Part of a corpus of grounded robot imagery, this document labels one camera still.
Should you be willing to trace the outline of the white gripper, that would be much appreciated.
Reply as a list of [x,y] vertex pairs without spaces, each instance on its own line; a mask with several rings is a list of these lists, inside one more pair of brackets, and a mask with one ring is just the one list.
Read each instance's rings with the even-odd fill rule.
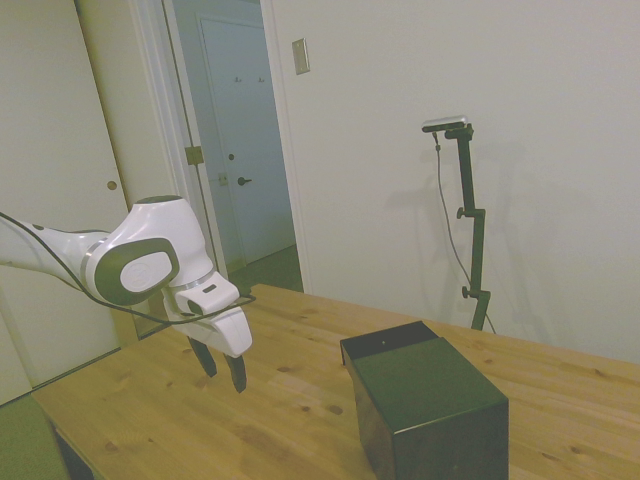
[[177,315],[193,313],[207,315],[199,321],[176,326],[188,336],[189,344],[202,369],[209,378],[217,375],[217,366],[208,346],[222,352],[231,374],[235,390],[242,393],[247,388],[247,374],[243,354],[252,345],[247,318],[240,307],[221,313],[240,298],[235,285],[218,272],[212,272],[191,288],[172,289],[172,319]]

